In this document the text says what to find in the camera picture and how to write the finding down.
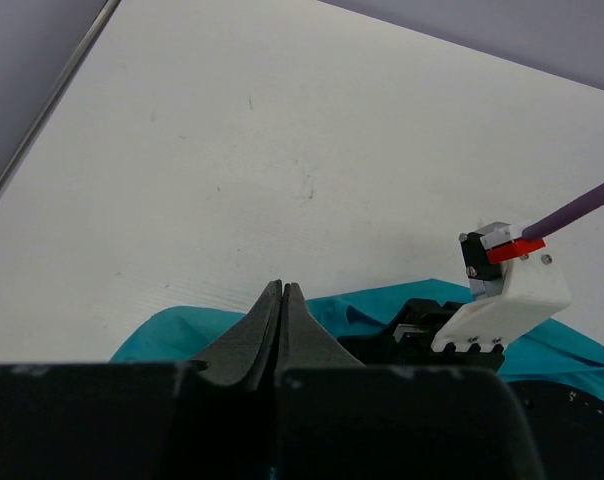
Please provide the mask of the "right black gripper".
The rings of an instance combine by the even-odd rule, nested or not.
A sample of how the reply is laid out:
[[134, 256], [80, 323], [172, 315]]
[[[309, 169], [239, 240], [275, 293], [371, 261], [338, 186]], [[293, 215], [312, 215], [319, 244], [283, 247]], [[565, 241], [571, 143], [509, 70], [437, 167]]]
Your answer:
[[442, 352], [431, 349], [435, 334], [461, 307], [459, 302], [439, 304], [413, 298], [381, 331], [341, 336], [338, 342], [365, 365], [471, 366], [498, 371], [505, 361], [501, 345], [489, 352], [483, 352], [477, 343], [449, 344]]

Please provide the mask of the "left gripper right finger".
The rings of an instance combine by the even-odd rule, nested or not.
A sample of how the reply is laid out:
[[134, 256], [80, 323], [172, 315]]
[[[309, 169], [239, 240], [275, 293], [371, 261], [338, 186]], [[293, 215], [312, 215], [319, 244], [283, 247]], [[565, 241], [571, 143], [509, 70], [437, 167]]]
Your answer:
[[281, 303], [275, 372], [364, 367], [313, 317], [300, 285], [286, 284]]

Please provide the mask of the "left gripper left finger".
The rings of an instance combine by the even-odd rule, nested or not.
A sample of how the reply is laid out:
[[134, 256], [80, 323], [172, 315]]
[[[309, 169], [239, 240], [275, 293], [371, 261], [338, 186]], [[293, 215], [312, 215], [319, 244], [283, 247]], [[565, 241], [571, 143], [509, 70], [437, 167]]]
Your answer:
[[220, 388], [257, 390], [277, 340], [281, 301], [282, 281], [270, 281], [236, 324], [191, 357], [200, 377]]

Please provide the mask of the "teal t-shirt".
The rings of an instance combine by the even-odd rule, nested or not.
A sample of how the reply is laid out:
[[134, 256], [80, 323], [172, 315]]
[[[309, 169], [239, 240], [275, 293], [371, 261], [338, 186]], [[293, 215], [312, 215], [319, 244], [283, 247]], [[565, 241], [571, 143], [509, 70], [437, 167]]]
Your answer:
[[[312, 316], [333, 336], [373, 334], [385, 327], [412, 298], [467, 302], [470, 291], [460, 285], [429, 279], [307, 302]], [[184, 360], [208, 346], [235, 325], [237, 312], [174, 306], [152, 315], [118, 348], [111, 360]], [[511, 343], [501, 369], [505, 375], [551, 375], [604, 368], [604, 346], [549, 319]]]

